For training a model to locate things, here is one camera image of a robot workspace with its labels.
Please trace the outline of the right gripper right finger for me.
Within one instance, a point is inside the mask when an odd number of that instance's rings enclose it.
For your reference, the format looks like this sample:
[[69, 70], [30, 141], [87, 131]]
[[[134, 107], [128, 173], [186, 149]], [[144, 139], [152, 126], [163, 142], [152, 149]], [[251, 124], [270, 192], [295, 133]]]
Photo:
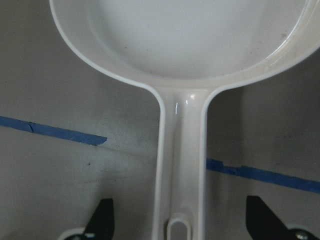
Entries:
[[246, 197], [245, 225], [253, 240], [297, 240], [259, 196]]

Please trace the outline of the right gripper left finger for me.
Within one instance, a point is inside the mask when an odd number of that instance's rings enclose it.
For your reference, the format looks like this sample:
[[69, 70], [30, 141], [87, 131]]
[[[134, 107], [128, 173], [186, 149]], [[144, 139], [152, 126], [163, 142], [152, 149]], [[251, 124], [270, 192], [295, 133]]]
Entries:
[[84, 230], [85, 240], [112, 240], [115, 232], [114, 201], [102, 199]]

